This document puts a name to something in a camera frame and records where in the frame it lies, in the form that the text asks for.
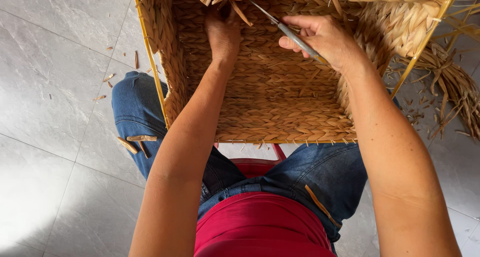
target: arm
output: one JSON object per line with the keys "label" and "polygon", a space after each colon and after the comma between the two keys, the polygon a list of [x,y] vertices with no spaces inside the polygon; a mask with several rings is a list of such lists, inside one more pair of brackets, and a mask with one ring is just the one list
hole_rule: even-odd
{"label": "arm", "polygon": [[[303,27],[301,38],[345,77],[381,255],[461,256],[428,151],[366,54],[330,16],[285,16],[283,21]],[[301,51],[288,38],[279,44]]]}
{"label": "arm", "polygon": [[202,176],[212,150],[227,79],[237,59],[240,23],[216,9],[205,18],[212,63],[168,130],[145,187],[131,257],[193,256]]}

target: blue jeans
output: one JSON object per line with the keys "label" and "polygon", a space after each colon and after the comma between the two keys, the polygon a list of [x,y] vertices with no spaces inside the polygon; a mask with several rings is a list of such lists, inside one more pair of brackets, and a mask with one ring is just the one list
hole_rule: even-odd
{"label": "blue jeans", "polygon": [[[165,84],[162,84],[162,89],[166,95]],[[158,137],[156,142],[143,142],[148,159],[138,144],[131,142],[140,152],[130,154],[147,179],[167,133],[153,78],[144,73],[127,73],[113,88],[112,107],[115,125],[122,138],[136,135]],[[309,147],[303,144],[264,176],[250,179],[212,147],[203,173],[198,219],[214,205],[235,194],[269,192],[293,199],[310,209],[320,219],[333,243],[340,238],[340,228],[315,205],[305,185],[310,187],[332,218],[342,224],[342,220],[355,213],[366,181],[367,172],[358,144],[310,144]]]}

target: forearm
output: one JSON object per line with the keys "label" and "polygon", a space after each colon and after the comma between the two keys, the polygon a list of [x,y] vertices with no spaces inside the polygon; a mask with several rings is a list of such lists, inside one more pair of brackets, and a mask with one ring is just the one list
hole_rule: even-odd
{"label": "forearm", "polygon": [[381,244],[382,254],[409,251],[413,256],[457,256],[441,187],[425,145],[390,99],[373,66],[360,64],[346,80],[379,237],[390,240]]}
{"label": "forearm", "polygon": [[162,141],[150,176],[199,180],[212,150],[220,107],[233,63],[214,60]]}
{"label": "forearm", "polygon": [[192,256],[202,176],[232,62],[213,61],[168,130],[148,176],[130,256]]}

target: braided water hyacinth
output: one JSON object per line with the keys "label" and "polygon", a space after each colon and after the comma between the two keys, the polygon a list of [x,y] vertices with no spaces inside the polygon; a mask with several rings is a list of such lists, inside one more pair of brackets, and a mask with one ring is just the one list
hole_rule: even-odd
{"label": "braided water hyacinth", "polygon": [[[171,125],[211,62],[203,28],[205,5],[223,0],[139,0],[146,38],[159,52],[168,84]],[[377,67],[413,56],[443,0],[255,0],[276,17],[332,15]],[[347,84],[329,65],[279,47],[283,33],[258,8],[235,3],[243,18],[238,59],[230,76],[216,139],[316,142],[356,139]]]}

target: scissor handle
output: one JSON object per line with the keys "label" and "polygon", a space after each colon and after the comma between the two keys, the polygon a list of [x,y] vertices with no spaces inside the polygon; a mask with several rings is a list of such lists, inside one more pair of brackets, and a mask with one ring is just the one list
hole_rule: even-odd
{"label": "scissor handle", "polygon": [[320,56],[320,54],[315,51],[314,49],[312,49],[310,46],[308,46],[306,43],[304,43],[295,33],[293,33],[290,28],[288,28],[285,24],[283,24],[282,22],[279,22],[278,23],[278,27],[279,29],[281,29],[283,31],[283,33],[285,33],[285,35],[287,37],[289,37],[290,39],[292,39],[292,41],[294,43],[296,43],[298,46],[300,46],[300,48],[303,49],[303,51],[307,52],[311,58],[314,58],[316,59],[318,62],[322,63],[322,64],[327,64],[327,61],[325,60],[325,58],[322,58]]}

